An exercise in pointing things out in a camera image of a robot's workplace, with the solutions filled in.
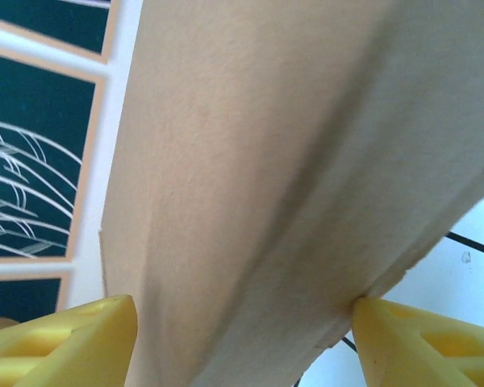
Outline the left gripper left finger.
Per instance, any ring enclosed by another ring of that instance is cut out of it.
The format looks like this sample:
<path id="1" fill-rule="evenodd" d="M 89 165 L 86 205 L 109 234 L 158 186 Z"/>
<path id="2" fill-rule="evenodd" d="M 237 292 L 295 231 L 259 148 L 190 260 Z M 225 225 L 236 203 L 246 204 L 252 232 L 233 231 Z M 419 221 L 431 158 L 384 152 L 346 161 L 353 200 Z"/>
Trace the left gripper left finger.
<path id="1" fill-rule="evenodd" d="M 0 318 L 0 387 L 123 386 L 137 331 L 130 295 L 28 322 Z"/>

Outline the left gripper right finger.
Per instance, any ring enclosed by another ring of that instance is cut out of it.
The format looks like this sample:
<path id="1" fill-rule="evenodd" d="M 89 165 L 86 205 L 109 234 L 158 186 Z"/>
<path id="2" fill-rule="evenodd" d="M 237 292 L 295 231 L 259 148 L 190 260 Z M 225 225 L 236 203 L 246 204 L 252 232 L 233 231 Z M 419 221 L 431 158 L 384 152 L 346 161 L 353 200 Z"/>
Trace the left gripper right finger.
<path id="1" fill-rule="evenodd" d="M 484 386 L 484 327 L 360 298 L 352 331 L 368 386 Z"/>

